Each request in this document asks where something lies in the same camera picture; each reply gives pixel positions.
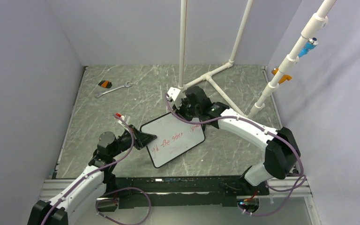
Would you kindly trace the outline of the white whiteboard black frame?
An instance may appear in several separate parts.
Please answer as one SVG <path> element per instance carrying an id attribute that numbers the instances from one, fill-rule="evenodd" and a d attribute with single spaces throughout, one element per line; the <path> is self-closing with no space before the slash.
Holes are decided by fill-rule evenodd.
<path id="1" fill-rule="evenodd" d="M 141 125 L 141 131 L 156 135 L 147 145 L 153 166 L 160 168 L 205 141 L 200 124 L 188 124 L 166 113 Z"/>

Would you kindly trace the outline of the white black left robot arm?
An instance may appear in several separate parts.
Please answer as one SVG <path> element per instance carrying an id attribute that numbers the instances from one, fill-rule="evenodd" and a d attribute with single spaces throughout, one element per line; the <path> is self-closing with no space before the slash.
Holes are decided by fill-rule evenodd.
<path id="1" fill-rule="evenodd" d="M 133 148 L 140 150 L 156 138 L 133 125 L 126 126 L 120 136 L 110 131 L 102 133 L 84 171 L 49 201 L 39 200 L 32 207 L 28 224 L 73 225 L 99 197 L 112 196 L 118 190 L 113 174 L 118 161 L 114 157 Z"/>

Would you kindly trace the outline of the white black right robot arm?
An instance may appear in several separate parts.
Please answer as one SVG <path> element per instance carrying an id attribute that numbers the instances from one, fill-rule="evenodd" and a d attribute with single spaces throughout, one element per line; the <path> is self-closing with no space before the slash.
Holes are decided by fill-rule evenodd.
<path id="1" fill-rule="evenodd" d="M 231 132 L 262 150 L 262 162 L 249 167 L 241 176 L 240 190 L 246 195 L 252 194 L 267 180 L 285 179 L 300 162 L 300 150 L 292 131 L 286 127 L 267 127 L 240 115 L 224 103 L 211 102 L 198 86 L 185 92 L 171 87 L 166 98 L 178 119 L 194 124 L 193 119 L 197 118 L 197 124 Z"/>

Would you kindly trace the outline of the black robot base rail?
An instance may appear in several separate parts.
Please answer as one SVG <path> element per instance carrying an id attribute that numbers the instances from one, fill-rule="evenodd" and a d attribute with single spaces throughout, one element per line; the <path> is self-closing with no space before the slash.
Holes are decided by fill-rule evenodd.
<path id="1" fill-rule="evenodd" d="M 101 197 L 97 209 L 113 212 L 151 206 L 219 205 L 234 207 L 243 198 L 269 195 L 264 183 L 247 187 L 238 175 L 183 177 L 118 177 L 116 189 Z"/>

